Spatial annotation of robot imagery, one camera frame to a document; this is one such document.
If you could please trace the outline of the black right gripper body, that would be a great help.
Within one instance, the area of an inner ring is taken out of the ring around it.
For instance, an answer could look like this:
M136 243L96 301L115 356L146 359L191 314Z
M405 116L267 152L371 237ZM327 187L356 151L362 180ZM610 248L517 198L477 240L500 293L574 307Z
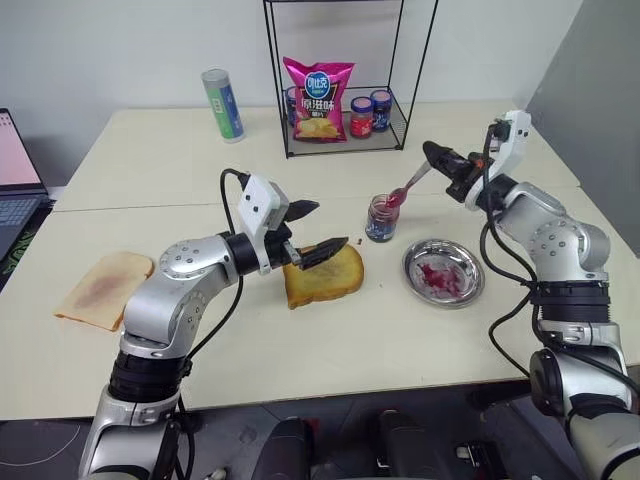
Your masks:
M482 176L486 160L479 152L471 152L467 157L453 152L447 160L447 167L451 184L446 193L456 201L465 201L473 185Z

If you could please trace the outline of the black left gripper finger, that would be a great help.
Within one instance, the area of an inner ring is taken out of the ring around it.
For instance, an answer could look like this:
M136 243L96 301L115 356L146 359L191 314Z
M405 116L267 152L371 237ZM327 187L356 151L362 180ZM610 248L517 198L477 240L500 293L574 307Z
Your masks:
M319 207L319 203L313 200L296 200L289 204L287 209L287 221L294 222L309 215Z
M335 256L348 242L347 237L334 237L316 245L298 250L300 262L298 267L307 270Z

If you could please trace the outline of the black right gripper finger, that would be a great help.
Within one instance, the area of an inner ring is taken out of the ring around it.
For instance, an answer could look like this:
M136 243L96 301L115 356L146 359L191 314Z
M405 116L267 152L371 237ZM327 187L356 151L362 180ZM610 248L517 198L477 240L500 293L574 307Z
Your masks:
M465 163L467 159L452 148L441 146L433 141L423 143L423 152L429 163Z
M440 155L429 163L446 177L460 177L464 173L464 158L460 155Z

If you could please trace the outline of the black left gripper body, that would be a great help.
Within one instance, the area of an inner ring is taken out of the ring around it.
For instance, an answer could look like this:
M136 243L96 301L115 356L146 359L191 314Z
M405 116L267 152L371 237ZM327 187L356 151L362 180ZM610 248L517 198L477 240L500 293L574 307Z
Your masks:
M289 239L291 238L291 230L287 226L287 209L284 216L275 230L269 230L265 234L264 244L272 269L282 267L284 265L298 265L300 256L298 251L291 246Z

